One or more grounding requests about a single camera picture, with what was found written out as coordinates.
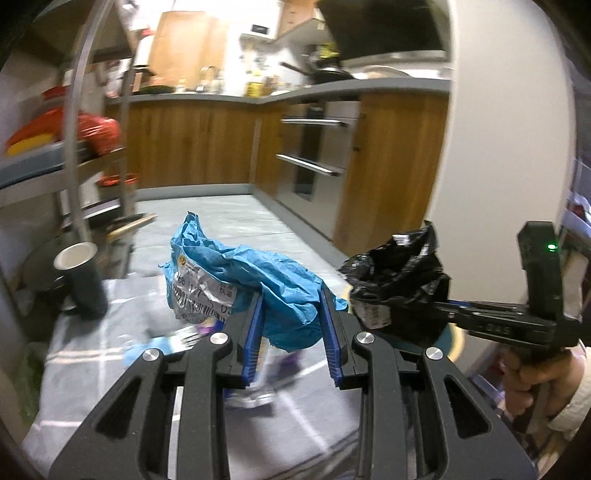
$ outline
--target human hand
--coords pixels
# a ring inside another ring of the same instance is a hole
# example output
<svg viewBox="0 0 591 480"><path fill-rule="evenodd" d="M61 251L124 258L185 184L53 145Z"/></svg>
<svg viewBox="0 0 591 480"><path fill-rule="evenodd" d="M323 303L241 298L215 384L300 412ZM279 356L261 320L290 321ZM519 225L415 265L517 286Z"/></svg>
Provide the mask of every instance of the human hand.
<svg viewBox="0 0 591 480"><path fill-rule="evenodd" d="M524 365L519 356L507 350L502 356L505 405L514 417L533 405L532 385L550 382L550 394L544 410L547 417L558 415L569 404L583 378L584 363L571 350L536 365Z"/></svg>

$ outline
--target barcode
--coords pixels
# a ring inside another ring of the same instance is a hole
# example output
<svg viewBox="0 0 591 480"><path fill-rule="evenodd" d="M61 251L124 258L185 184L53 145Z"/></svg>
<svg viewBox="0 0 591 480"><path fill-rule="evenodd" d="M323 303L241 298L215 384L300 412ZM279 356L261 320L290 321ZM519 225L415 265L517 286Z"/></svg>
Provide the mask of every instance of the barcode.
<svg viewBox="0 0 591 480"><path fill-rule="evenodd" d="M218 320L223 320L222 316L216 312L213 308L204 305L203 303L197 303L193 299L190 299L186 292L184 292L178 285L173 283L174 298L176 299L178 306L184 309L187 313L196 314L201 313L206 317L214 317Z"/></svg>

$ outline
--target oven handle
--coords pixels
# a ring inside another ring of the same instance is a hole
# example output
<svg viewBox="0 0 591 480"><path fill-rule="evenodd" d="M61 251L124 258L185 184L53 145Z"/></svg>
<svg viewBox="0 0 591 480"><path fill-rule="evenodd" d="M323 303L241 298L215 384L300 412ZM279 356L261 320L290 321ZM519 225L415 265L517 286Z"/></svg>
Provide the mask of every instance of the oven handle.
<svg viewBox="0 0 591 480"><path fill-rule="evenodd" d="M328 118L299 118L299 117L282 118L281 123L288 124L288 125L318 125L320 127L346 127L346 126L348 126L347 122L342 122L341 120L331 120Z"/></svg>
<svg viewBox="0 0 591 480"><path fill-rule="evenodd" d="M278 153L275 157L279 160L283 160L289 163L293 163L298 167L306 168L311 171L315 171L316 173L320 173L320 175L325 175L327 177L339 177L341 175L340 170L331 170L330 168L322 167L316 163L312 163L306 160L302 160L296 157L290 157L289 155L283 155Z"/></svg>

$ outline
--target cabinet door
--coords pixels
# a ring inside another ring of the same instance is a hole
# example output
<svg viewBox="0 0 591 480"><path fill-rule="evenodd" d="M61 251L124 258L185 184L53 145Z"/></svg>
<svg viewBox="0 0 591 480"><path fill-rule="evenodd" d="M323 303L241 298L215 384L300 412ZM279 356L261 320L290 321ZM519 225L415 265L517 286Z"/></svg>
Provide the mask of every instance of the cabinet door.
<svg viewBox="0 0 591 480"><path fill-rule="evenodd" d="M277 27L277 36L284 34L288 30L294 27L293 22L293 8L291 6L292 1L286 0L283 3L283 9L281 10L281 18L279 20L279 26Z"/></svg>
<svg viewBox="0 0 591 480"><path fill-rule="evenodd" d="M206 183L212 109L209 102L135 103L129 109L127 170L139 188ZM107 115L117 115L109 106ZM117 175L117 165L108 174Z"/></svg>
<svg viewBox="0 0 591 480"><path fill-rule="evenodd" d="M315 6L316 0L286 0L283 3L277 36L312 18Z"/></svg>
<svg viewBox="0 0 591 480"><path fill-rule="evenodd" d="M275 155L281 153L281 117L284 116L286 105L268 105L264 107L261 119L261 135L256 157L255 185L267 195L275 198L281 160Z"/></svg>
<svg viewBox="0 0 591 480"><path fill-rule="evenodd" d="M347 255L421 226L439 165L447 97L369 93L361 111L333 237Z"/></svg>
<svg viewBox="0 0 591 480"><path fill-rule="evenodd" d="M256 106L213 102L205 183L249 183Z"/></svg>

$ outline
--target baseboard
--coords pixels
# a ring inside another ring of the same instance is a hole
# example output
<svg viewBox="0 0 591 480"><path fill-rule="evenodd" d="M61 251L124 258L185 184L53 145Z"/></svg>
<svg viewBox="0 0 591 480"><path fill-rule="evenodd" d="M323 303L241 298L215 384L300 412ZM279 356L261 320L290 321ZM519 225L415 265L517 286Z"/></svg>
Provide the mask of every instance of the baseboard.
<svg viewBox="0 0 591 480"><path fill-rule="evenodd" d="M252 185L250 183L181 185L177 187L139 189L137 191L137 201L178 199L185 197L213 197L218 195L248 195L250 193L252 193Z"/></svg>
<svg viewBox="0 0 591 480"><path fill-rule="evenodd" d="M337 249L330 240L266 193L256 187L252 188L251 193L332 267L339 268L348 259L348 256Z"/></svg>

